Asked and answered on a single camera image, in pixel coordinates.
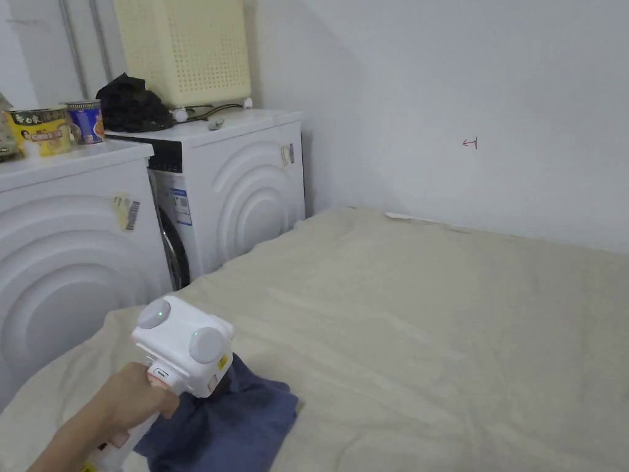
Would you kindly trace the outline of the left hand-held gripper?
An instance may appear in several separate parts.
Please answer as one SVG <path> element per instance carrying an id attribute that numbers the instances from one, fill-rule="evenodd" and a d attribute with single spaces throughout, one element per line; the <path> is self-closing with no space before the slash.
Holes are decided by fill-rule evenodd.
<path id="1" fill-rule="evenodd" d="M 132 338 L 153 387 L 208 398 L 232 365 L 234 335 L 227 320 L 170 295 L 143 308 Z"/>

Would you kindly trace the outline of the person's left hand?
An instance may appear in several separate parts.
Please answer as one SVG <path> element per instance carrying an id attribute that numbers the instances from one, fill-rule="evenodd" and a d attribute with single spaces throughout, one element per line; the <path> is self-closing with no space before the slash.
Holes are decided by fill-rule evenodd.
<path id="1" fill-rule="evenodd" d="M 66 425 L 74 439 L 95 447 L 128 433 L 156 414 L 171 418 L 178 407 L 177 395 L 151 385 L 147 368 L 130 363 L 111 375 Z"/>

